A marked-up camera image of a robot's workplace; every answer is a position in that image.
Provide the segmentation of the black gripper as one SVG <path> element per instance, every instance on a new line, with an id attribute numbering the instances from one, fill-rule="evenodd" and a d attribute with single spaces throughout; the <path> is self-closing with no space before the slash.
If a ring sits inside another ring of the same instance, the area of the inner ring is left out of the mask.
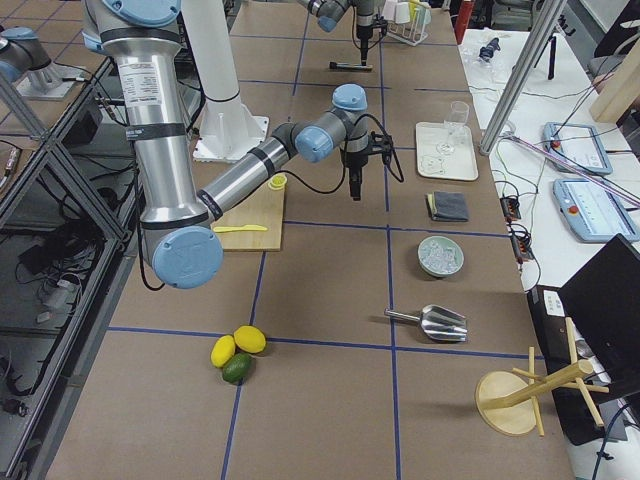
<path id="1" fill-rule="evenodd" d="M 371 19 L 356 20 L 356 38 L 361 53 L 367 53 L 369 49 L 369 41 L 373 36 L 373 27 Z"/>
<path id="2" fill-rule="evenodd" d="M 349 193 L 354 201 L 361 200 L 362 168 L 370 156 L 380 156 L 384 166 L 389 166 L 393 153 L 390 135 L 371 131 L 358 139 L 350 140 L 340 149 L 342 163 L 349 173 Z"/>

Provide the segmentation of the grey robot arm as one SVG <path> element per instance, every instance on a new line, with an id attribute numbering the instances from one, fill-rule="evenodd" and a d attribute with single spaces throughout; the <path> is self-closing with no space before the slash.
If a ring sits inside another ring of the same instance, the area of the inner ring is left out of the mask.
<path id="1" fill-rule="evenodd" d="M 143 249 L 166 285 L 190 289 L 218 271 L 212 223 L 293 157 L 316 163 L 339 151 L 350 195 L 373 155 L 389 162 L 391 137 L 371 132 L 364 89 L 335 89 L 311 122 L 270 128 L 243 104 L 219 1 L 87 1 L 86 46 L 118 69 L 146 206 Z"/>
<path id="2" fill-rule="evenodd" d="M 327 33 L 332 32 L 344 15 L 354 10 L 356 46 L 362 57 L 372 47 L 370 41 L 374 32 L 379 31 L 382 40 L 388 29 L 388 21 L 378 12 L 378 1 L 374 0 L 298 0 L 312 16 L 317 18 L 318 26 Z"/>

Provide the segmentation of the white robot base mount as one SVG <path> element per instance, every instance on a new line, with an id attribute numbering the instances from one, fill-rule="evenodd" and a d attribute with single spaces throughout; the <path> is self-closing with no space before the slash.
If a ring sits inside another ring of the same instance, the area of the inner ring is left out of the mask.
<path id="1" fill-rule="evenodd" d="M 269 119 L 241 99 L 223 2 L 185 0 L 181 13 L 205 97 L 194 158 L 236 162 L 266 138 Z"/>

